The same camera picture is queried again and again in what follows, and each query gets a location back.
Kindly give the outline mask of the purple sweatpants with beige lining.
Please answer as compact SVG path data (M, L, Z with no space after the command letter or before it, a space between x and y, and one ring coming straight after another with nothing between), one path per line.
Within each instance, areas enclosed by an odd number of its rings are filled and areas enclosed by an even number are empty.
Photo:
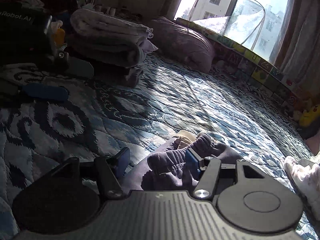
M120 182L125 193L131 190L193 192L199 180L185 161L187 150L201 158L216 157L223 164L235 164L242 156L229 146L201 132L196 137L180 131L157 150L140 161Z

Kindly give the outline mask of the stack of folded clothes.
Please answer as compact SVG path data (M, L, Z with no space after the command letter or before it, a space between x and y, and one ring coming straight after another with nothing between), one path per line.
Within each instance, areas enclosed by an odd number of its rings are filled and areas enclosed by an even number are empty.
M143 74L139 64L158 49L150 41L152 28L88 9L76 10L70 22L69 55L89 62L95 77L136 87Z

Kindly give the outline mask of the blue white quilted bedspread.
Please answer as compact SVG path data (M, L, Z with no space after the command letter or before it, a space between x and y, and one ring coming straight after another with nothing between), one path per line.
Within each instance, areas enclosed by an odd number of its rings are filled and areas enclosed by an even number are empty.
M253 82L220 70L193 72L154 55L141 68L135 88L29 63L1 68L1 239L19 232L15 196L70 157L91 161L128 147L134 167L178 131L203 131L285 186L285 157L311 157L293 122ZM29 83L63 87L68 100L25 102L22 86Z

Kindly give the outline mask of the orange yellow folded cloth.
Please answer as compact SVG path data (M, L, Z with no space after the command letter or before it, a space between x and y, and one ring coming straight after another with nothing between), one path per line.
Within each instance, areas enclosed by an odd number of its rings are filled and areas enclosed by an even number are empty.
M56 45L57 48L61 48L65 43L65 31L62 29L63 22L61 20L58 20L56 22L52 22L50 24L50 28L52 31L52 39Z

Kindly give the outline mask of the white patterned garment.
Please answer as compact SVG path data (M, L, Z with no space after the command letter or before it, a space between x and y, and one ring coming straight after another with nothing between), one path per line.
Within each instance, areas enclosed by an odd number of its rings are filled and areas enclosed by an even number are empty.
M319 164L308 159L296 161L294 157L287 156L284 169L299 192L307 198L314 217L319 220Z

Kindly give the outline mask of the colourful alphabet foam bumper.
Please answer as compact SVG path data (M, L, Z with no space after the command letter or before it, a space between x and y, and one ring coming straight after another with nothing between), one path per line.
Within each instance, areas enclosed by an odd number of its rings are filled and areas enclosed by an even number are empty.
M176 23L205 36L223 61L232 65L232 70L281 107L298 111L299 115L310 116L314 111L312 101L307 99L302 89L274 65L230 38L224 37L196 23L178 18Z

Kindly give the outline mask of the yellow plush toy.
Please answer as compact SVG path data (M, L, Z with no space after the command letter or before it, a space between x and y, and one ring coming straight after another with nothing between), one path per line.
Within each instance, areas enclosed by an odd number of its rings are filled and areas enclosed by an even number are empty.
M319 118L319 104L314 105L309 111L294 111L293 119L298 122L300 127L308 127Z

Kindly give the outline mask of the purple pillow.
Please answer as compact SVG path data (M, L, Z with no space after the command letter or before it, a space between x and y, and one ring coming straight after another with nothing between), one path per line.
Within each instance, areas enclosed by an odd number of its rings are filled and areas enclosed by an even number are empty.
M163 55L193 70L210 72L215 51L203 35L162 16L149 20L148 27L153 29L151 42Z

